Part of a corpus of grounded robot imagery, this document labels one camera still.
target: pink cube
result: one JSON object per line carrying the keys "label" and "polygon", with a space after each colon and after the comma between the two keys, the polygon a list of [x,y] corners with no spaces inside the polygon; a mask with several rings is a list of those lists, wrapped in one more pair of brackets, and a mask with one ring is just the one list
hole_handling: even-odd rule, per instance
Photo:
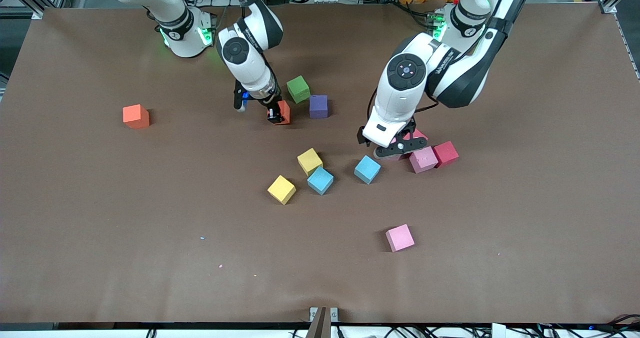
{"label": "pink cube", "polygon": [[436,165],[436,168],[450,165],[451,163],[457,161],[459,157],[451,141],[435,146],[433,148],[433,152],[436,155],[436,158],[438,158],[438,164]]}
{"label": "pink cube", "polygon": [[438,167],[438,158],[434,154],[432,147],[425,147],[416,152],[413,152],[409,157],[413,171],[416,173],[430,170],[434,167]]}
{"label": "pink cube", "polygon": [[415,244],[414,238],[411,237],[411,232],[409,232],[409,226],[406,224],[388,230],[386,232],[386,238],[389,240],[391,252],[397,252]]}
{"label": "pink cube", "polygon": [[[425,140],[429,140],[429,138],[427,138],[427,136],[425,136],[424,133],[420,132],[420,130],[415,129],[415,131],[413,131],[413,137],[414,138],[418,138],[418,137],[424,137]],[[406,135],[404,135],[403,137],[405,140],[407,140],[409,138],[409,134],[407,133]],[[400,156],[394,156],[392,158],[386,158],[386,160],[388,161],[400,161],[404,158],[409,158],[409,154],[401,154]]]}

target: green cube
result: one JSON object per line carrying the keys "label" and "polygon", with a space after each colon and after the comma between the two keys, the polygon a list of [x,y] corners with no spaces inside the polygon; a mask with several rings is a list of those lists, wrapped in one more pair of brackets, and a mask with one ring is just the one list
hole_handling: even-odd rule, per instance
{"label": "green cube", "polygon": [[309,85],[305,82],[305,79],[302,76],[298,76],[291,81],[287,82],[286,87],[288,88],[288,92],[293,97],[295,103],[301,103],[302,101],[311,97],[311,92],[309,92]]}

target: yellow cube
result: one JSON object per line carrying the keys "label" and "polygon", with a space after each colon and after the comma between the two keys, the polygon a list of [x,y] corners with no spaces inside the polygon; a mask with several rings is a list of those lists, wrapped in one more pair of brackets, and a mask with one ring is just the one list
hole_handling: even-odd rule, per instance
{"label": "yellow cube", "polygon": [[293,193],[296,192],[296,187],[285,177],[278,176],[267,191],[280,203],[287,204]]}
{"label": "yellow cube", "polygon": [[297,157],[297,162],[300,164],[300,167],[302,167],[307,177],[311,176],[314,170],[318,167],[324,168],[322,160],[320,160],[320,157],[315,152],[316,151],[314,149],[310,148],[307,152],[304,152]]}

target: gray floor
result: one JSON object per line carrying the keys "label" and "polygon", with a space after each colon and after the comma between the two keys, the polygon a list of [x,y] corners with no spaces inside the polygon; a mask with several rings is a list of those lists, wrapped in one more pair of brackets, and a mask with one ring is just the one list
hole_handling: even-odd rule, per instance
{"label": "gray floor", "polygon": [[[86,8],[136,7],[116,0],[73,0]],[[529,3],[571,2],[573,0],[528,0]],[[640,0],[624,0],[618,6],[618,18],[631,53],[640,58]],[[0,19],[0,72],[11,74],[30,20]]]}

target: magenta cube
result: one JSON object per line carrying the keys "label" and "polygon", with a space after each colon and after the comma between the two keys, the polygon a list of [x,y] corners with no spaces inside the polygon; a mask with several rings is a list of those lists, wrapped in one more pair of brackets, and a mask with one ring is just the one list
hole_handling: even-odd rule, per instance
{"label": "magenta cube", "polygon": [[[418,130],[418,129],[413,131],[413,137],[414,138],[424,137],[425,140],[429,140],[429,138],[427,138],[427,136],[425,136],[425,134],[420,132],[420,130]],[[403,138],[406,140],[407,138],[409,138],[409,134],[407,133],[406,135],[404,135]],[[410,154],[401,154],[400,156],[394,156],[394,157],[391,157],[391,158],[385,158],[385,160],[388,160],[388,161],[400,161],[400,160],[403,160],[405,158],[409,158],[409,155]]]}
{"label": "magenta cube", "polygon": [[391,252],[397,252],[406,247],[411,247],[416,244],[414,238],[411,237],[409,232],[409,226],[403,224],[400,227],[392,228],[386,232],[386,238],[389,240],[391,246]]}
{"label": "magenta cube", "polygon": [[425,147],[416,152],[413,152],[409,157],[413,171],[416,173],[430,170],[438,165],[438,158],[434,153],[432,147]]}
{"label": "magenta cube", "polygon": [[459,157],[451,141],[435,146],[433,148],[433,152],[436,155],[436,158],[438,159],[438,164],[436,165],[436,168],[450,165],[451,163],[454,163],[455,161],[457,161]]}
{"label": "magenta cube", "polygon": [[309,117],[326,119],[329,117],[329,98],[327,95],[311,95],[309,97]]}

